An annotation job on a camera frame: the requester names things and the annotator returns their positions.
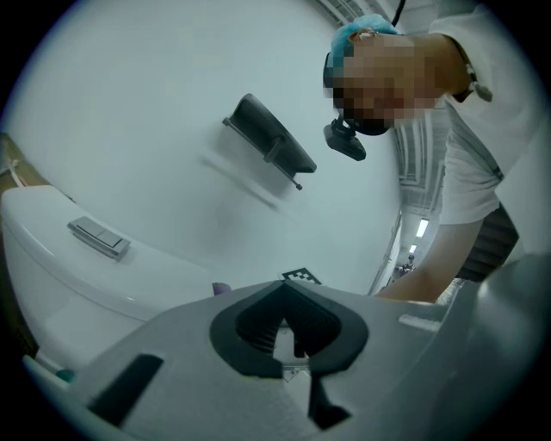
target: gray plastic device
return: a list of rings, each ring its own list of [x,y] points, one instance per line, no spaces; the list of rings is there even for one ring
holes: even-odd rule
[[[42,387],[92,439],[464,439],[540,353],[550,265],[525,256],[464,285],[449,307],[306,282],[237,289],[145,323],[68,392]],[[307,413],[274,359],[282,316],[309,355]]]

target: ceiling light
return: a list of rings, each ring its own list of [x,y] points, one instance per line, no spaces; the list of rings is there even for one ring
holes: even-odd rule
[[[419,222],[419,229],[417,230],[418,238],[423,237],[423,234],[426,231],[428,225],[429,225],[429,221],[427,219],[421,219],[421,222]]]

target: person's arm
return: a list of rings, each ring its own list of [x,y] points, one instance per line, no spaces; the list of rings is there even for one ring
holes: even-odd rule
[[[435,302],[454,280],[473,248],[483,220],[463,225],[441,225],[417,269],[383,289],[377,297]]]

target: blue object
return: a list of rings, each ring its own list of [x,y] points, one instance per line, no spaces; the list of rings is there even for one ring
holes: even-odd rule
[[[72,382],[75,378],[75,373],[69,369],[62,369],[58,370],[55,373],[55,376],[61,378],[62,380],[65,380],[66,382]]]
[[[364,28],[372,28],[375,32],[381,34],[398,34],[398,31],[394,26],[387,22],[379,14],[371,14],[369,16],[361,16],[356,18],[352,23],[345,24],[341,26],[333,40],[331,42],[331,51],[329,52],[329,58],[327,59],[327,66],[331,68],[342,68],[344,62],[344,55],[350,49],[352,49],[352,43],[348,41],[348,37],[351,34],[354,34],[355,31],[359,31]]]

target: flush button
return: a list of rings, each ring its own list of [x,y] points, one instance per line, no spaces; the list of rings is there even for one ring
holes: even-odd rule
[[[130,246],[130,240],[117,236],[85,216],[69,222],[67,226],[77,238],[108,258],[119,260]]]
[[[75,220],[74,224],[76,227],[95,238],[105,231],[105,228],[96,224],[92,219],[88,219],[87,217],[81,217],[80,219]]]
[[[114,233],[111,233],[108,230],[105,230],[103,233],[97,236],[97,238],[101,240],[101,242],[103,242],[105,245],[109,245],[112,248],[115,248],[115,246],[122,240],[122,238]]]

